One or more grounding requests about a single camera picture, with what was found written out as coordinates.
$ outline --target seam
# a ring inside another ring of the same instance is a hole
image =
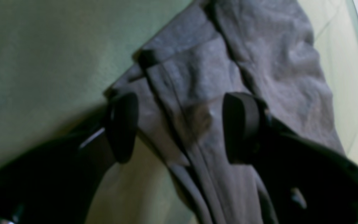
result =
[[[216,188],[215,188],[215,185],[213,184],[212,177],[211,177],[211,175],[210,175],[210,173],[209,173],[209,169],[208,169],[208,167],[207,167],[207,165],[206,165],[205,158],[204,158],[203,154],[201,153],[201,150],[200,150],[200,149],[201,149],[201,146],[200,146],[199,143],[198,143],[198,140],[197,140],[197,138],[196,138],[196,136],[195,136],[195,133],[194,133],[193,130],[190,128],[189,120],[188,120],[187,116],[186,116],[185,113],[184,113],[184,109],[183,109],[182,105],[180,104],[179,96],[178,96],[178,94],[177,94],[177,92],[176,92],[175,85],[174,85],[174,83],[173,83],[173,81],[172,81],[172,79],[171,79],[171,76],[169,75],[168,71],[165,69],[165,66],[164,66],[163,64],[161,64],[161,66],[159,66],[159,69],[160,69],[160,71],[162,71],[162,73],[163,73],[164,75],[166,75],[166,76],[168,77],[168,80],[169,80],[169,82],[170,82],[170,85],[172,86],[172,90],[173,90],[173,93],[174,93],[174,96],[175,96],[177,105],[179,106],[179,109],[180,109],[180,111],[181,111],[181,113],[182,113],[182,116],[183,116],[183,118],[184,118],[184,120],[185,120],[186,128],[189,130],[189,133],[190,133],[191,137],[192,137],[193,139],[195,139],[195,145],[196,145],[197,150],[198,150],[198,152],[200,153],[201,158],[202,158],[202,160],[203,160],[203,165],[204,165],[204,168],[206,168],[209,181],[212,183],[213,191],[214,191],[214,193],[215,193],[215,197],[217,198],[217,200],[218,200],[218,202],[219,202],[219,206],[220,206],[220,208],[221,208],[221,210],[222,210],[223,218],[224,218],[225,222],[227,223],[225,214],[224,214],[224,212],[223,212],[222,202],[220,201],[220,198],[219,198],[219,196],[218,196],[218,194],[217,194],[217,192],[216,192]]]

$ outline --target black object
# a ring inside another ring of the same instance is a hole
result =
[[[67,136],[0,169],[0,218],[18,224],[84,223],[105,172],[130,159],[137,122],[137,96],[125,93]]]
[[[358,223],[358,166],[296,135],[260,99],[227,93],[223,101],[226,153],[252,164],[280,224]]]

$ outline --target pale green surface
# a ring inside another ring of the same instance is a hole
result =
[[[189,3],[0,0],[0,166],[103,104],[132,54]],[[106,173],[87,223],[197,221],[163,163],[137,139],[132,160]]]
[[[131,161],[102,180],[86,224],[197,224],[165,165],[139,140]]]
[[[358,18],[351,0],[299,0],[314,27],[315,48],[334,95],[335,126],[358,164]]]
[[[103,104],[190,0],[0,0],[0,166]]]

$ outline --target fabric fold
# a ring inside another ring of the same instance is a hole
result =
[[[312,34],[296,0],[197,1],[112,86],[137,93],[139,130],[201,223],[277,223],[257,172],[227,160],[226,92],[259,96],[298,134],[343,152]]]

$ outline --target gray cloth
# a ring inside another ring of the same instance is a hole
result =
[[[296,0],[195,2],[145,44],[112,89],[128,86],[140,99],[143,139],[203,224],[277,223],[255,170],[227,161],[225,92],[263,98],[300,136],[343,153],[312,28]]]

